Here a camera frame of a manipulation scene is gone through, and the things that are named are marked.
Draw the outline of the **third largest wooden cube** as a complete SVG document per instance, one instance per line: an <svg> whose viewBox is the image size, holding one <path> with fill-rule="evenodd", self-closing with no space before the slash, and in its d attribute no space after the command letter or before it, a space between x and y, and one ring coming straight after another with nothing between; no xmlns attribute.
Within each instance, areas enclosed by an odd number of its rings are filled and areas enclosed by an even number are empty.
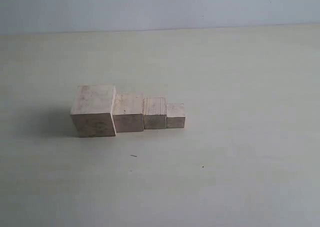
<svg viewBox="0 0 320 227"><path fill-rule="evenodd" d="M166 129L166 99L164 97L144 98L142 115L145 130Z"/></svg>

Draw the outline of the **smallest wooden cube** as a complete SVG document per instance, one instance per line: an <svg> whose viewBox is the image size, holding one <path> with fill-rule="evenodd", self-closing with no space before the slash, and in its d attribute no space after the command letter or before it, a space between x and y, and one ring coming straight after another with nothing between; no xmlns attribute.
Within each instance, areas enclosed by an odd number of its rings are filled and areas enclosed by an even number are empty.
<svg viewBox="0 0 320 227"><path fill-rule="evenodd" d="M167 129L182 129L185 127L186 115L183 103L168 103L166 114Z"/></svg>

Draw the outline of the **second largest wooden cube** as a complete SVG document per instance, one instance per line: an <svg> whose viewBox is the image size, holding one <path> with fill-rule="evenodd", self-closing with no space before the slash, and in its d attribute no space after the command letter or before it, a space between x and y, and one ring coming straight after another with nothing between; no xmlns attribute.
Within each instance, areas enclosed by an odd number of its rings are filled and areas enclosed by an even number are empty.
<svg viewBox="0 0 320 227"><path fill-rule="evenodd" d="M143 94L117 93L113 120L117 133L143 132Z"/></svg>

